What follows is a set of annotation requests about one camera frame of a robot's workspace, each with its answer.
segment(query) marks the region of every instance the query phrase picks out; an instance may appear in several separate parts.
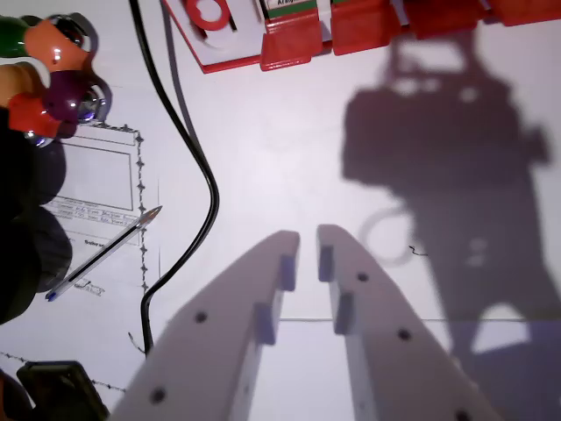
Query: screw hole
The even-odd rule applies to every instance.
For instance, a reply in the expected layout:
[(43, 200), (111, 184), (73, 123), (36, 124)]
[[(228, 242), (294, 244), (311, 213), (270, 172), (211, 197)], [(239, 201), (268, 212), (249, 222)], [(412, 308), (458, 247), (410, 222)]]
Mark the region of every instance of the screw hole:
[(467, 413), (467, 411), (457, 410), (456, 421), (472, 421), (472, 418), (470, 417), (470, 414)]
[(209, 318), (209, 316), (204, 311), (199, 311), (195, 314), (195, 321), (197, 323), (204, 323), (207, 321), (207, 318)]
[(164, 388), (156, 388), (150, 394), (150, 402), (152, 405), (157, 405), (164, 402), (166, 399), (166, 390)]
[(410, 340), (411, 339), (411, 332), (408, 331), (407, 329), (400, 329), (399, 331), (397, 331), (397, 336), (401, 340)]

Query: red ring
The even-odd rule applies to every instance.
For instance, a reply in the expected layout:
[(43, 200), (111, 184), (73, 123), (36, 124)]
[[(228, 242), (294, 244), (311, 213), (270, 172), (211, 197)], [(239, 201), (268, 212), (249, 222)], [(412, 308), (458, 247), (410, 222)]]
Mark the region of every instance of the red ring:
[(228, 22), (230, 22), (230, 9), (228, 9), (226, 0), (214, 0), (218, 3), (218, 6), (220, 6), (220, 18), (212, 22), (202, 18), (201, 11), (199, 11), (199, 8), (196, 7), (198, 1), (199, 0), (185, 1), (187, 14), (195, 25), (205, 31), (218, 31), (228, 25)]

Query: orange bead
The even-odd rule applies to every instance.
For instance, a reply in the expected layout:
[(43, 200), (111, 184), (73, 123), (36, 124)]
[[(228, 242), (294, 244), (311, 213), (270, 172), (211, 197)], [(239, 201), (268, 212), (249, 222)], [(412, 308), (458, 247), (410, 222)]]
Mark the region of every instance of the orange bead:
[(25, 92), (18, 94), (10, 100), (8, 109), (8, 126), (12, 130), (33, 132), (46, 138), (57, 137), (60, 121), (46, 112), (40, 97)]
[(49, 73), (82, 70), (88, 52), (67, 39), (48, 19), (25, 32), (25, 51), (41, 61)]

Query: white table surface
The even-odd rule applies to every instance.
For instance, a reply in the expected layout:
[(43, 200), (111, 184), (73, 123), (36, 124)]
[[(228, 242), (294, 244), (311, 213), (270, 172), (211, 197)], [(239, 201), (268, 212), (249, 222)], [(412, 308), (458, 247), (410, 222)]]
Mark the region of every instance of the white table surface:
[[(176, 103), (160, 5), (141, 6)], [(71, 12), (99, 34), (96, 72), (114, 88), (152, 95), (128, 2), (0, 6), (12, 16)], [(351, 419), (343, 342), (321, 321), (330, 318), (329, 295), (316, 277), (315, 229), (334, 223), (380, 258), (508, 419), (530, 419), (532, 408), (543, 411), (532, 420), (559, 417), (561, 337), (558, 325), (536, 321), (561, 315), (559, 39), (561, 21), (481, 25), (472, 47), (401, 44), (395, 52), (417, 63), (422, 81), (385, 78), (390, 48), (268, 73), (251, 66), (203, 75), (174, 28), (181, 84), (221, 210), (201, 249), (153, 299), (155, 335), (244, 250), (279, 229), (298, 231), (297, 289), (282, 314), (299, 321), (283, 322), (279, 345), (264, 354), (252, 419)], [(163, 272), (195, 235), (209, 199), (171, 122), (146, 124), (160, 127), (162, 138)], [(122, 372), (124, 385), (139, 363), (104, 371)], [(14, 361), (2, 364), (16, 369)], [(110, 407), (117, 400), (102, 395)]]

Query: paper sheet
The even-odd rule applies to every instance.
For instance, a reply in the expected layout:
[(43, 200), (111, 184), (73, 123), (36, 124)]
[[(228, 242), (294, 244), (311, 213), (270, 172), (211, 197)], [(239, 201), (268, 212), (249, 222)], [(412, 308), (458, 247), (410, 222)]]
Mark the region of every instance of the paper sheet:
[(139, 304), (160, 277), (160, 245), (152, 235), (156, 221), (56, 301), (47, 302), (45, 294), (142, 212), (159, 205), (154, 138), (143, 133), (141, 116), (130, 112), (138, 101), (157, 107), (146, 95), (115, 89), (108, 124), (82, 126), (72, 139), (37, 151), (39, 176), (45, 177), (35, 232), (41, 284), (30, 308), (0, 326), (6, 373), (15, 377), (27, 360), (78, 360), (110, 407), (145, 358), (136, 345), (142, 345)]

